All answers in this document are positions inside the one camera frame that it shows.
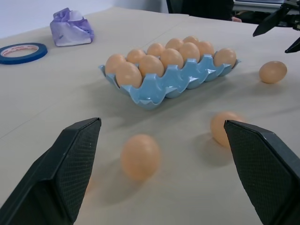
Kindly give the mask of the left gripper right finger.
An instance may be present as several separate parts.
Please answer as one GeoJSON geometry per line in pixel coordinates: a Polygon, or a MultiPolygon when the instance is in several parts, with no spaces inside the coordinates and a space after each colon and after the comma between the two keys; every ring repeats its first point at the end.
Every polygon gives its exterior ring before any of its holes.
{"type": "Polygon", "coordinates": [[[300,158],[272,131],[226,120],[239,179],[263,225],[300,225],[300,158]]]}

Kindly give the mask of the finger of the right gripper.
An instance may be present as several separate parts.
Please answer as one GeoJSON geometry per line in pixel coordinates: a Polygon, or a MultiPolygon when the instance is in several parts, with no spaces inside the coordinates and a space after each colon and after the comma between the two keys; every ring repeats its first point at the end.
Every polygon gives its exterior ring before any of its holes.
{"type": "Polygon", "coordinates": [[[300,37],[288,48],[285,50],[285,53],[296,53],[300,51],[300,37]]]}
{"type": "Polygon", "coordinates": [[[276,27],[281,20],[288,14],[290,7],[281,6],[277,11],[266,17],[255,29],[253,37],[265,34],[276,27]]]}

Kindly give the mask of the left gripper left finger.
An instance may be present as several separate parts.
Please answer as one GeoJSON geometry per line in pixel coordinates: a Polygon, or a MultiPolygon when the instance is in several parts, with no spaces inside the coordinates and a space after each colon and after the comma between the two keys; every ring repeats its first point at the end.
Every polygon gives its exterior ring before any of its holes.
{"type": "Polygon", "coordinates": [[[97,148],[100,118],[76,122],[28,169],[0,208],[0,225],[73,225],[97,148]]]}

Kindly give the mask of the blue egg tray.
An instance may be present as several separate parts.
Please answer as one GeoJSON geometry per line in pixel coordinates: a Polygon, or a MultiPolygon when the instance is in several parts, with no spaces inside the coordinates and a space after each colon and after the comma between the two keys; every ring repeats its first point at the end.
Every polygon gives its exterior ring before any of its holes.
{"type": "Polygon", "coordinates": [[[146,110],[153,110],[159,107],[165,98],[176,98],[186,89],[192,90],[204,82],[211,82],[218,77],[223,77],[239,63],[240,60],[236,60],[234,66],[222,64],[216,67],[213,57],[205,54],[198,63],[195,59],[187,59],[182,69],[176,65],[169,65],[162,77],[158,77],[156,74],[146,75],[138,89],[130,85],[119,86],[115,74],[105,73],[105,65],[100,65],[98,68],[110,84],[128,95],[136,105],[146,110]]]}

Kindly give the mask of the brown egg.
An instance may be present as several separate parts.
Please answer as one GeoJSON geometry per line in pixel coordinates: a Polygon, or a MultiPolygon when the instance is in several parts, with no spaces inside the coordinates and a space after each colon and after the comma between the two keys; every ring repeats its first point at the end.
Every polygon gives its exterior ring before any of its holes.
{"type": "Polygon", "coordinates": [[[214,56],[215,51],[214,51],[214,47],[213,47],[211,42],[209,42],[209,41],[200,41],[200,42],[197,43],[197,47],[198,47],[201,58],[205,54],[214,56]]]}
{"type": "Polygon", "coordinates": [[[156,74],[159,77],[164,75],[164,66],[162,62],[153,55],[145,55],[139,62],[139,70],[144,78],[147,74],[156,74]]]}
{"type": "Polygon", "coordinates": [[[283,80],[287,74],[287,67],[280,61],[265,63],[259,70],[259,77],[262,82],[274,84],[283,80]]]}
{"type": "Polygon", "coordinates": [[[161,53],[165,50],[165,47],[161,43],[153,43],[147,49],[147,55],[160,57],[161,53]]]}
{"type": "Polygon", "coordinates": [[[164,69],[166,70],[168,65],[177,65],[179,69],[183,68],[184,61],[182,55],[175,49],[165,49],[160,56],[164,69]]]}
{"type": "Polygon", "coordinates": [[[142,49],[133,49],[127,54],[127,61],[139,64],[140,60],[146,55],[142,49]]]}
{"type": "Polygon", "coordinates": [[[200,52],[194,43],[184,43],[179,49],[179,53],[182,55],[184,62],[187,59],[195,59],[197,63],[200,61],[200,52]]]}
{"type": "Polygon", "coordinates": [[[193,44],[197,45],[199,43],[199,39],[195,36],[188,36],[183,39],[183,42],[184,43],[193,43],[193,44]]]}
{"type": "Polygon", "coordinates": [[[224,123],[226,120],[235,120],[239,122],[245,122],[245,119],[241,117],[240,115],[224,111],[224,112],[218,112],[216,115],[214,115],[210,121],[210,131],[212,134],[212,137],[214,140],[219,143],[221,146],[225,148],[230,148],[230,144],[228,141],[227,134],[224,129],[224,123]]]}
{"type": "Polygon", "coordinates": [[[159,168],[161,150],[150,135],[134,135],[123,145],[120,161],[124,173],[129,178],[138,181],[146,180],[159,168]]]}
{"type": "Polygon", "coordinates": [[[115,74],[117,67],[126,62],[126,58],[121,54],[113,54],[111,55],[105,64],[105,73],[106,74],[115,74]]]}
{"type": "Polygon", "coordinates": [[[215,53],[213,63],[216,67],[219,67],[222,64],[228,64],[231,65],[231,68],[233,68],[236,63],[236,59],[237,55],[233,49],[223,48],[215,53]]]}
{"type": "Polygon", "coordinates": [[[165,49],[175,49],[176,51],[179,51],[183,44],[183,40],[179,38],[172,38],[165,45],[165,49]]]}
{"type": "Polygon", "coordinates": [[[143,78],[135,64],[125,61],[116,69],[116,82],[119,86],[131,85],[134,88],[139,88],[143,78]]]}

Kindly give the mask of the blue tape roll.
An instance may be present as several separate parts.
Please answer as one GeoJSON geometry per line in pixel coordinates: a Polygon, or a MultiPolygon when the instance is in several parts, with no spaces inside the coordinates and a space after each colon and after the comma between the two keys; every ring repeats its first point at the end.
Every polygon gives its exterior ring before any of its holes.
{"type": "Polygon", "coordinates": [[[9,45],[0,48],[0,64],[17,65],[32,62],[44,57],[47,53],[48,50],[46,45],[41,43],[20,43],[9,45]],[[10,53],[23,50],[35,50],[35,52],[19,57],[8,57],[10,53]]]}

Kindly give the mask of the purple tissue pack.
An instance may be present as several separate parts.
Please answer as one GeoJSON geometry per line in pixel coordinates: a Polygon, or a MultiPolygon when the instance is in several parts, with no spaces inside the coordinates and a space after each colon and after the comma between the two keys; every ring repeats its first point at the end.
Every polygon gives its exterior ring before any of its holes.
{"type": "Polygon", "coordinates": [[[77,10],[65,8],[54,13],[50,29],[57,47],[90,44],[94,40],[89,21],[77,10]]]}

